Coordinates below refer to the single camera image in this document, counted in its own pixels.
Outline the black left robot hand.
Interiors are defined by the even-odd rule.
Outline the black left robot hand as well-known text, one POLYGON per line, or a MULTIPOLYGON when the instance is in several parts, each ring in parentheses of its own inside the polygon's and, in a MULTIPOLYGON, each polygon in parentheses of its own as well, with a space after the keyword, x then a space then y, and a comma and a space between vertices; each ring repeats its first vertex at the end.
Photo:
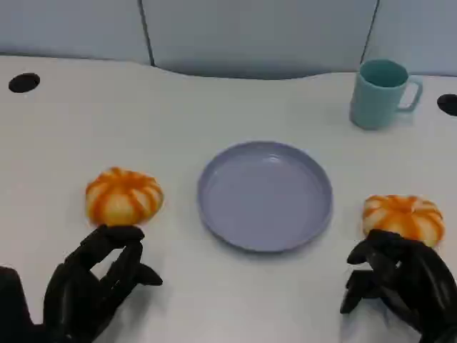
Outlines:
POLYGON ((93 342, 137 285, 162 285, 141 263, 143 239, 138 227, 102 224, 58 265, 44 297, 51 342, 93 342))

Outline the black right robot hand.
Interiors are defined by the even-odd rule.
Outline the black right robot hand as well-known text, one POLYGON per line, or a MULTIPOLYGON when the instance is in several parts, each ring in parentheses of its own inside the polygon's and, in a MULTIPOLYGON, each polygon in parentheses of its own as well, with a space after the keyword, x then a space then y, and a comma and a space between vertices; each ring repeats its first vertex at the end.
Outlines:
POLYGON ((347 262, 371 268, 352 271, 341 314, 351 313, 363 299, 380 299, 421 335, 421 342, 456 341, 456 280, 433 248, 373 229, 347 262))

